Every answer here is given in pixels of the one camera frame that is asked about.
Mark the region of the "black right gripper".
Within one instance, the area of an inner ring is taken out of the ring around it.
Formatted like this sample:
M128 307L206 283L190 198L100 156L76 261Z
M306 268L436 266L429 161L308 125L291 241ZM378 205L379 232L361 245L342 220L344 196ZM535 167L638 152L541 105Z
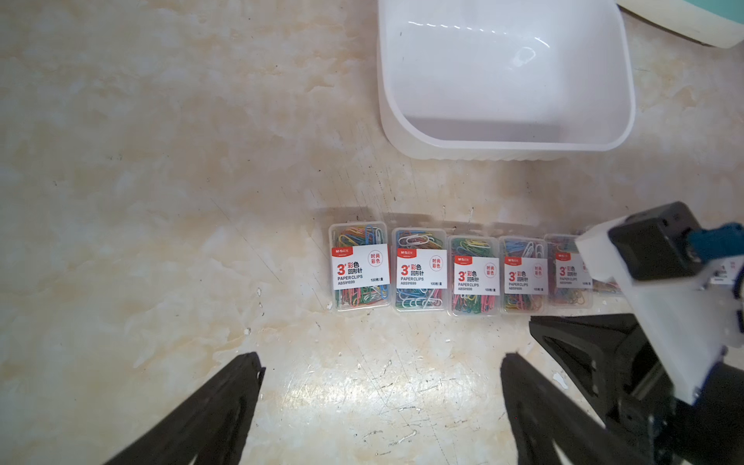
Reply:
M632 314L534 316L533 338L559 363L606 429L649 464L741 464L743 371L717 362L689 405Z

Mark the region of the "paper clip box side-left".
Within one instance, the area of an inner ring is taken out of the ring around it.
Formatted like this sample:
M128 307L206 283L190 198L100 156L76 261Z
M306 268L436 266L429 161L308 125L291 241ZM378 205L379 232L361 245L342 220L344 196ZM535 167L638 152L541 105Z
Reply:
M552 309L589 308L593 303L593 280L586 268L576 236L547 234L548 301Z

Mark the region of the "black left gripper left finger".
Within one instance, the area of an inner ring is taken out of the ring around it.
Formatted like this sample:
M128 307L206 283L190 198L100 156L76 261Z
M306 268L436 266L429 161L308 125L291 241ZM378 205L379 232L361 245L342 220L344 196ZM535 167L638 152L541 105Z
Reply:
M257 353L236 356L108 463L240 463L264 377Z

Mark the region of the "paper clip box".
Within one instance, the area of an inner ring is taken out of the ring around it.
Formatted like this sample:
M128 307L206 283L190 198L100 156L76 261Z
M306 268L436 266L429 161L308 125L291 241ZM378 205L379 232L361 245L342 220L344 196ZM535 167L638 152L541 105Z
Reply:
M451 313L456 317L486 317L501 307L501 249L488 236L449 238Z
M600 295L621 294L620 287L614 281L606 282L606 281L594 280L592 290L595 294L600 294Z
M393 243L394 308L401 313L448 307L447 234L434 228L396 228Z
M540 238L501 236L502 306L507 314L540 313L548 302L548 246Z
M391 303L388 229L383 222L329 227L333 309L366 310Z

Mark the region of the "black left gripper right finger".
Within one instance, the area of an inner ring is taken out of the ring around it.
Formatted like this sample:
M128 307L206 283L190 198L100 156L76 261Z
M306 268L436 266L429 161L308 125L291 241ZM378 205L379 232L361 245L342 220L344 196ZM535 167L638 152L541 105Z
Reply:
M519 464L643 464L644 458L599 426L517 353L501 364L505 407Z

